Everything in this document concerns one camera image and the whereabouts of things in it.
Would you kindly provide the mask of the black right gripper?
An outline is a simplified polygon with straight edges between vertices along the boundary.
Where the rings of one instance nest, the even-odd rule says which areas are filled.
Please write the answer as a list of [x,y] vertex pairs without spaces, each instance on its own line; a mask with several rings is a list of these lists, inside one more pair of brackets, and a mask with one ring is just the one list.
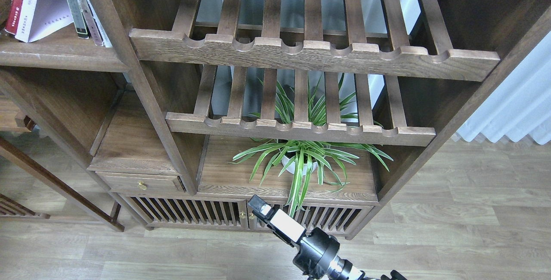
[[340,258],[340,243],[319,228],[306,235],[306,229],[283,210],[271,207],[257,195],[253,195],[248,206],[259,221],[265,223],[275,235],[291,247],[297,246],[298,253],[293,264],[310,279],[321,279],[327,275],[331,280],[362,280],[365,272]]

